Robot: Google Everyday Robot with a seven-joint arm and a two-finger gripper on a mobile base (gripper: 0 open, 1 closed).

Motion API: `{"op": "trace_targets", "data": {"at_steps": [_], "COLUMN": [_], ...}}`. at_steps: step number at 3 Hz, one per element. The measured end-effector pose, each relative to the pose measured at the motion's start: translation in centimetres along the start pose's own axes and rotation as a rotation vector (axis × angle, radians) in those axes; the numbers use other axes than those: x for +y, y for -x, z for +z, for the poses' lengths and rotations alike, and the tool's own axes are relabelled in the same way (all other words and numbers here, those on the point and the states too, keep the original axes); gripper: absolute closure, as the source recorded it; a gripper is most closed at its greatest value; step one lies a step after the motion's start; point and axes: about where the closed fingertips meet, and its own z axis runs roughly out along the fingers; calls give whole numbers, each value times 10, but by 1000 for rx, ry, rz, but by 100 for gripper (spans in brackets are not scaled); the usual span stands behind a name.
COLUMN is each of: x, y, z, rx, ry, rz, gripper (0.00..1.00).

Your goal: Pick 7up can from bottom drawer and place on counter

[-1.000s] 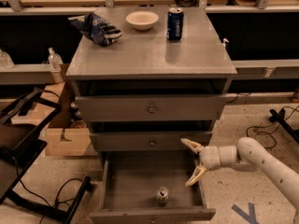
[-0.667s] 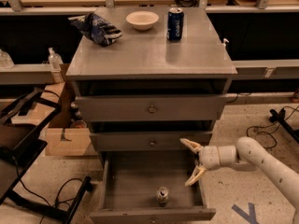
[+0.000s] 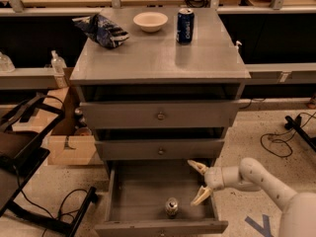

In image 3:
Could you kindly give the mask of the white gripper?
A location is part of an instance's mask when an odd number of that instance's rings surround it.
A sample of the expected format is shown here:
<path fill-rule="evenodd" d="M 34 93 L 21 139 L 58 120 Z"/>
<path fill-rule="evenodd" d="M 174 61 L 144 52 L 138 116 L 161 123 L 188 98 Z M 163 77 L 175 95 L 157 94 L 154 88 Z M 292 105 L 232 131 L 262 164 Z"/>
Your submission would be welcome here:
<path fill-rule="evenodd" d="M 213 191 L 220 191 L 224 189 L 224 181 L 222 175 L 222 169 L 220 167 L 210 167 L 194 161 L 189 160 L 188 164 L 197 170 L 202 176 L 204 175 L 204 182 L 206 187 L 201 186 L 197 191 L 197 195 L 191 201 L 191 206 L 197 206 L 209 198 Z"/>

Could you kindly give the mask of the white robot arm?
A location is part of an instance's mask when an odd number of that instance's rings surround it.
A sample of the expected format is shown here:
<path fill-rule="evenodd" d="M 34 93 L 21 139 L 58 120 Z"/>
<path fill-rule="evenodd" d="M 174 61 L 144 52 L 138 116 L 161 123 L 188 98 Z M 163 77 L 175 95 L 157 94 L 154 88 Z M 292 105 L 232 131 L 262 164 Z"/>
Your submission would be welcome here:
<path fill-rule="evenodd" d="M 316 194 L 299 193 L 271 174 L 258 160 L 243 158 L 238 166 L 207 167 L 189 160 L 204 178 L 191 205 L 199 205 L 214 191 L 264 191 L 281 211 L 278 237 L 316 237 Z"/>

